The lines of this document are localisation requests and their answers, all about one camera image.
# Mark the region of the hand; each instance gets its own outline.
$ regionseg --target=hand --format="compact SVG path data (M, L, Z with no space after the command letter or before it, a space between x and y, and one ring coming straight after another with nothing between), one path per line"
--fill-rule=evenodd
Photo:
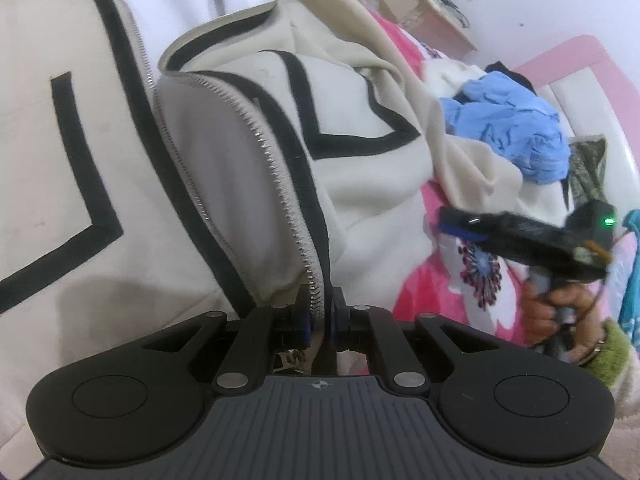
M569 355L571 362L581 361L605 336L600 322L600 305L597 304L591 308L593 301L593 294L579 283L558 288L548 294L548 299L542 299L537 297L533 285L526 281L522 287L520 301L526 343L533 346L555 334L559 326L554 321L556 318L554 306L570 306L575 309L576 319L582 319L575 328L575 348L569 352Z

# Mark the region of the metal zipper teeth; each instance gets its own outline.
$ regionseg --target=metal zipper teeth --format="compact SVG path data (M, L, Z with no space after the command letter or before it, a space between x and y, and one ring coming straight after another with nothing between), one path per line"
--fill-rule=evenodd
M318 324L324 319L324 306L322 301L322 295L320 294L320 289L318 287L318 282L316 281L316 277L314 276L314 272L311 266L311 258L307 253L304 243L302 241L302 235L300 234L300 230L296 226L296 222L294 221L294 213L292 212L292 206L289 201L286 199L285 186L283 182L283 177L278 171L278 165L273 156L273 147L270 145L270 142L267 140L266 136L262 131L260 131L259 126L253 118L249 111L247 111L237 99L235 99L232 95L228 94L225 90L215 86L206 78L199 76L194 73L176 73L176 75L180 78L185 78L190 83L196 83L198 86L203 86L204 88L212 91L215 95L221 98L226 104L231 106L231 108L240 115L241 119L249 126L249 129L254 134L254 137L257 139L262 152L264 153L265 160L269 165L269 170L271 172L271 176L276 185L276 190L278 191L278 196L280 197L280 204L284 209L285 216L287 218L287 222L289 223L289 227L293 233L293 237L295 243L300 251L300 255L302 256L302 261L305 266L306 278L309 285L309 290L311 294L311 315L314 320L314 327L317 327Z
M156 82L154 80L154 74L153 74L153 71L151 70L151 63L149 62L149 57L146 54L145 44L142 41L142 36L140 35L140 29L138 28L138 24L136 23L136 20L133 17L133 13L129 9L129 7L126 8L126 12L127 12L127 17L129 18L129 23L131 24L133 33L136 37L138 51L142 56L142 65L145 69L146 84L151 90L151 95L152 95L152 102L151 102L152 113L154 115L154 118L156 119L156 124L158 125L160 136L162 137L162 140L164 141L164 145L167 147L170 153L170 156L174 161L174 164L176 165L178 172L180 173L180 177L182 178L182 181L187 187L189 196L191 196L191 199L193 200L196 206L196 209L200 214L200 217L203 219L203 221L207 225L209 231L215 231L216 229L213 226L213 222L211 221L211 218L209 217L209 213L207 213L207 209L204 207L204 204L202 202L202 199L200 198L200 195L193 181L193 178L191 177L191 173L189 172L186 165L182 161L182 158L178 153L178 149L175 147L174 140L169 134L168 128L166 127L166 123L164 122L164 115L162 114L160 99L158 97L158 92L156 92ZM221 243L224 245L228 254L234 257L235 261L237 262L238 256L236 255L236 252L224 240L222 240ZM246 272L244 272L242 275L244 276L243 280L249 282L248 285L252 288L252 290L258 290L255 283L253 283L251 280L247 278Z
M149 62L149 57L146 54L145 44L142 42L142 37L140 36L140 29L138 28L138 24L133 17L133 14L129 7L127 7L127 15L129 17L129 23L133 28L133 32L136 36L136 43L138 44L138 51L142 54L142 65L145 68L145 78L146 84L149 86L152 95L151 108L154 117L156 118L156 123L158 124L158 129L160 130L160 134L162 136L162 140L166 146L168 146L169 151L171 153L172 159L178 164L178 171L184 177L183 180L187 184L187 188L189 189L189 194L193 197L194 202L196 203L196 207L200 212L200 215L207 221L210 222L209 214L205 209L202 199L199 197L198 192L196 191L195 184L193 183L193 179L187 171L180 155L178 154L178 150L175 147L174 140L169 135L168 129L166 127L166 123L164 122L164 116L160 111L160 99L158 98L158 93L156 92L156 82L154 81L154 73L151 70L151 63Z

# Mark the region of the finger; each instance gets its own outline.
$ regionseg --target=finger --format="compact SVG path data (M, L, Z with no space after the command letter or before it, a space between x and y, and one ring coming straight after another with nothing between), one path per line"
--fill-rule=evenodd
M576 345L571 350L569 350L569 362L576 363L584 359L586 355L588 355L590 349L585 345Z
M530 280L527 280L522 284L522 299L533 300L537 296L536 288L533 286Z
M522 319L525 341L528 344L536 344L558 332L558 325L547 319Z
M523 301L522 313L531 319L555 319L556 310L549 304L541 303L536 300Z
M571 306L578 313L591 307L594 297L586 287L571 283L563 288L558 288L549 294L549 301L557 306Z

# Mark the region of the white wall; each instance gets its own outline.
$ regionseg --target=white wall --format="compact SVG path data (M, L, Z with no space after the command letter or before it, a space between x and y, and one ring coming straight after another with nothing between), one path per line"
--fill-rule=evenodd
M600 40L640 89L640 0L452 0L478 47L465 61L509 67L581 34Z

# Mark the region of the black trim stripe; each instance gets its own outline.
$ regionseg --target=black trim stripe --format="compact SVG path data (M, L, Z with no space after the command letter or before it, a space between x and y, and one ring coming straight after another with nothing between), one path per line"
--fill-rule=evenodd
M367 85L369 107L392 129L382 137L359 137L332 135L320 132L314 98L308 76L302 62L290 52L268 50L282 59L289 76L289 87L296 101L302 135L313 160L344 156L381 155L405 146L420 137L420 132L402 115L386 108L376 101L376 93L371 81L361 76Z
M122 227L84 138L70 72L51 80L51 94L66 158L92 225L2 280L0 314L62 278L122 236Z
M202 70L198 73L215 77L228 83L244 94L249 101L259 104L260 110L276 137L278 147L291 173L291 180L298 197L300 211L320 260L324 281L324 298L325 301L330 301L333 289L330 281L329 236L324 222L324 213L318 201L316 184L314 183L311 168L295 128L286 113L280 108L276 99L255 82L227 72Z
M564 198L564 206L566 210L569 211L569 176L567 175L564 179L560 181L560 185L562 186L562 197Z
M171 54L166 62L167 69L173 71L180 70L188 61L207 50L210 46L260 27L269 19L272 12L273 9L269 9L255 16L248 16L242 20L229 22L226 25L222 25L219 28L215 28L194 38Z
M202 221L180 179L146 98L145 87L133 57L129 38L115 4L112 0L94 2L104 22L120 81L129 102L131 117L146 154L191 241L211 269L238 316L245 317L255 308L255 301L231 261Z

